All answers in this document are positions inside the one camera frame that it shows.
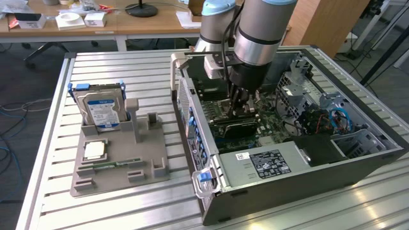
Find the slotted metal table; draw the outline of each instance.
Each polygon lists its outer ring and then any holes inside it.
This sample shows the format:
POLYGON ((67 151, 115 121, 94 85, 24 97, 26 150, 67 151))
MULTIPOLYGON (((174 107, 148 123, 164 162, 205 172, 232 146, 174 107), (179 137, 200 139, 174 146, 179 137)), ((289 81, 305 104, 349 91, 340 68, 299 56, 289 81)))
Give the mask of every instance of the slotted metal table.
MULTIPOLYGON (((409 126, 329 57, 307 48, 325 67, 409 141, 409 126)), ((18 229, 279 230, 409 229, 409 155, 356 185, 316 195, 213 226, 201 213, 171 101, 171 54, 188 50, 68 54, 32 171, 18 229), (156 111, 164 122, 171 180, 74 198, 70 195, 82 115, 68 96, 70 82, 124 80, 127 97, 140 99, 139 116, 156 111)), ((315 69, 315 80, 336 90, 315 69)))

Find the desk lamp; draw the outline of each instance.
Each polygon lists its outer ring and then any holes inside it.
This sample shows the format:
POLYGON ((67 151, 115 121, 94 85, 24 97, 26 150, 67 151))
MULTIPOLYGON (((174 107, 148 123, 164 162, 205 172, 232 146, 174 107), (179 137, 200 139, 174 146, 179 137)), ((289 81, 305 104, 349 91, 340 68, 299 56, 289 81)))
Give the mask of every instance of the desk lamp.
POLYGON ((139 4, 128 5, 126 11, 134 17, 140 18, 148 18, 158 15, 158 8, 152 5, 143 4, 142 0, 139 4))

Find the barcode sticker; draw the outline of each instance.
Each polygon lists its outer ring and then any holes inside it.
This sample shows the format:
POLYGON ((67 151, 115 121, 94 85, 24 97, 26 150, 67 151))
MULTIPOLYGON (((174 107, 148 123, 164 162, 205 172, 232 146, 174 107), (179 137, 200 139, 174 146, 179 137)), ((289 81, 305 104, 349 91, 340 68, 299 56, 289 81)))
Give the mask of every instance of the barcode sticker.
POLYGON ((112 34, 114 31, 96 31, 95 33, 96 34, 112 34))
POLYGON ((249 155, 248 152, 237 153, 236 158, 237 158, 237 161, 240 161, 240 160, 244 160, 244 159, 249 159, 251 155, 249 155))

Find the floor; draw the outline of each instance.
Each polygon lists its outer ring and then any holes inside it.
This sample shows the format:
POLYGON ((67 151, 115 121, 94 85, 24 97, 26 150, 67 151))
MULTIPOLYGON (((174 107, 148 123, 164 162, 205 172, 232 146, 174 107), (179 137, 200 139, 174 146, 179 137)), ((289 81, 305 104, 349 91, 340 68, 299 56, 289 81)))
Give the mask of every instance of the floor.
MULTIPOLYGON (((360 34, 364 30, 365 25, 371 19, 360 19, 353 33, 360 34)), ((384 27, 384 23, 379 22, 376 28, 368 36, 368 39, 372 38, 373 34, 379 29, 384 27)), ((365 58, 363 61, 359 71, 361 74, 365 74, 376 61, 381 57, 383 53, 388 49, 391 43, 399 37, 400 32, 393 30, 389 37, 385 39, 380 48, 371 52, 372 58, 365 58)), ((132 44, 146 49, 154 47, 155 41, 151 39, 142 41, 131 41, 132 44)), ((92 47, 90 42, 72 42, 66 43, 67 48, 74 52, 107 52, 116 51, 115 41, 99 41, 100 46, 92 47)), ((0 83, 0 104, 7 104, 11 102, 30 102, 42 98, 50 98, 54 95, 54 90, 58 82, 58 77, 60 73, 60 67, 63 63, 64 53, 59 48, 52 48, 35 60, 36 69, 30 70, 24 67, 23 58, 38 48, 40 44, 32 44, 32 49, 26 50, 20 44, 15 44, 12 48, 0 53, 0 69, 2 74, 2 83, 0 83)), ((159 48, 160 49, 172 49, 174 39, 162 39, 159 48)), ((184 43, 181 40, 177 41, 177 48, 183 48, 184 43)), ((403 52, 409 48, 409 42, 407 41, 396 53, 393 54, 389 61, 385 63, 384 67, 389 65, 391 61, 395 60, 403 52)), ((337 58, 347 60, 343 55, 337 55, 337 58)), ((361 59, 351 60, 352 65, 357 65, 361 59)), ((340 66, 349 72, 353 70, 352 65, 345 61, 339 61, 340 66)), ((379 94, 381 101, 392 108, 392 110, 403 117, 403 119, 409 122, 409 62, 403 65, 403 69, 396 69, 391 67, 388 71, 383 74, 379 80, 372 84, 375 91, 379 94)), ((357 73, 352 74, 357 79, 360 79, 357 73)), ((47 107, 50 102, 43 102, 36 104, 31 109, 38 109, 47 107)), ((12 115, 23 115, 23 111, 11 112, 12 115)), ((16 118, 6 117, 0 115, 0 130, 8 129, 10 125, 16 122, 16 118)), ((23 201, 27 184, 31 177, 34 161, 36 157, 36 152, 40 144, 42 134, 44 131, 44 125, 47 121, 47 111, 32 112, 27 116, 27 126, 11 140, 10 144, 14 152, 19 158, 22 173, 23 173, 23 183, 20 188, 8 200, 14 200, 15 203, 0 204, 0 229, 8 230, 15 229, 16 221, 19 218, 22 203, 23 201)), ((0 169, 4 168, 7 161, 0 161, 0 169)), ((19 177, 16 173, 16 165, 12 163, 10 169, 3 175, 0 175, 0 199, 7 196, 10 192, 14 192, 19 177)))

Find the white box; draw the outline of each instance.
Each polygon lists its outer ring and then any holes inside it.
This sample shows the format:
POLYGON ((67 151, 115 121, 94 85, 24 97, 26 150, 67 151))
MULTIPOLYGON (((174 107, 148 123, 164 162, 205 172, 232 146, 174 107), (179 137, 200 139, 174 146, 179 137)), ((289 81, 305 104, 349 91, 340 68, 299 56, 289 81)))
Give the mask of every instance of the white box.
POLYGON ((104 13, 90 13, 86 16, 86 25, 92 27, 104 27, 107 23, 107 17, 104 13))
POLYGON ((349 32, 345 38, 345 41, 339 49, 339 53, 347 53, 351 50, 351 47, 355 44, 357 39, 359 37, 352 32, 349 32))
POLYGON ((16 19, 22 29, 43 29, 47 21, 39 13, 16 13, 16 19))
POLYGON ((86 23, 76 13, 63 13, 56 17, 59 30, 71 30, 84 28, 86 23))

